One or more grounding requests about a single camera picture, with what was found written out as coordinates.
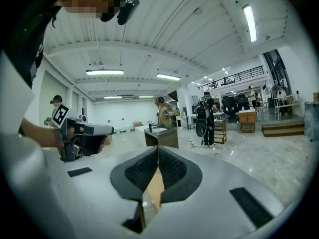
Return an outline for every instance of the railing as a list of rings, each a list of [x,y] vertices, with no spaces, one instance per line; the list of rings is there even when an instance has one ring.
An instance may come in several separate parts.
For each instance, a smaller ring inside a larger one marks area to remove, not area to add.
[[[241,73],[238,73],[238,74],[234,74],[234,75],[231,75],[231,76],[224,77],[224,78],[222,78],[222,79],[220,79],[218,81],[214,81],[213,80],[212,82],[207,83],[207,84],[205,84],[203,86],[200,86],[198,88],[202,92],[210,91],[210,90],[213,90],[213,89],[217,89],[217,88],[229,85],[229,84],[233,84],[233,83],[236,83],[236,82],[247,80],[247,79],[250,79],[250,78],[253,78],[253,77],[256,77],[256,76],[259,76],[259,75],[263,75],[263,74],[265,74],[263,66],[258,66],[258,67],[249,69],[247,71],[244,71],[244,72],[241,72]]]

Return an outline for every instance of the white ceiling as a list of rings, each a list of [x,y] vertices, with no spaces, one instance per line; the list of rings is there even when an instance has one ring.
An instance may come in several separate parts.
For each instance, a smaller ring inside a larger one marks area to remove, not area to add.
[[[119,26],[116,18],[103,23],[62,9],[56,28],[48,27],[45,34],[46,57],[97,100],[121,94],[164,95],[181,84],[286,43],[288,11],[283,0],[140,2],[125,26]],[[254,43],[242,11],[247,4],[252,6],[256,21]],[[124,70],[124,76],[88,77],[85,71],[98,69],[97,62],[103,62],[100,68]],[[157,73],[179,76],[181,82],[158,80]]]

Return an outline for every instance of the fluorescent light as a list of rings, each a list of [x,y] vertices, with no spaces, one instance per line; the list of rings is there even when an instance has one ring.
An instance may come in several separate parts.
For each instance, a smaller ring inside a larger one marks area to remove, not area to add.
[[[166,75],[166,74],[157,74],[156,77],[163,78],[163,79],[174,80],[174,81],[179,81],[180,80],[180,77]]]
[[[104,97],[104,99],[117,99],[117,98],[122,98],[122,97]]]
[[[244,7],[244,13],[246,15],[246,19],[247,19],[247,23],[249,27],[251,42],[255,42],[257,41],[256,24],[255,24],[253,10],[250,5],[247,5]]]
[[[87,75],[124,74],[123,70],[87,70]]]

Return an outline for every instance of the backpack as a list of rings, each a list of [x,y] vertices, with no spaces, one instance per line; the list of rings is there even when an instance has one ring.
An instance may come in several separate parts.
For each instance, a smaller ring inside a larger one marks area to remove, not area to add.
[[[198,102],[198,106],[196,108],[196,115],[198,120],[205,120],[209,118],[210,108],[207,105],[208,98],[202,98],[201,101]]]

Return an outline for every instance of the floor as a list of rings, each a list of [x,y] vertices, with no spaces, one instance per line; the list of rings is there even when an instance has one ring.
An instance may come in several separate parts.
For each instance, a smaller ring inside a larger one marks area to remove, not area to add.
[[[111,145],[104,147],[96,158],[121,155],[141,147],[135,132],[113,136]],[[217,157],[235,165],[265,184],[288,205],[302,194],[317,166],[319,144],[309,142],[303,135],[264,137],[256,133],[227,132],[227,142],[213,149],[200,148],[201,138],[195,130],[178,130],[179,147],[192,152]],[[197,147],[185,144],[194,141]]]
[[[301,118],[294,114],[282,115],[281,117],[275,117],[275,109],[272,108],[258,108],[259,112],[256,114],[256,130],[261,130],[262,125],[265,124],[277,124],[277,123],[290,123],[297,121],[304,121],[305,118]],[[240,124],[239,118],[229,118],[226,120],[228,130],[239,131]]]

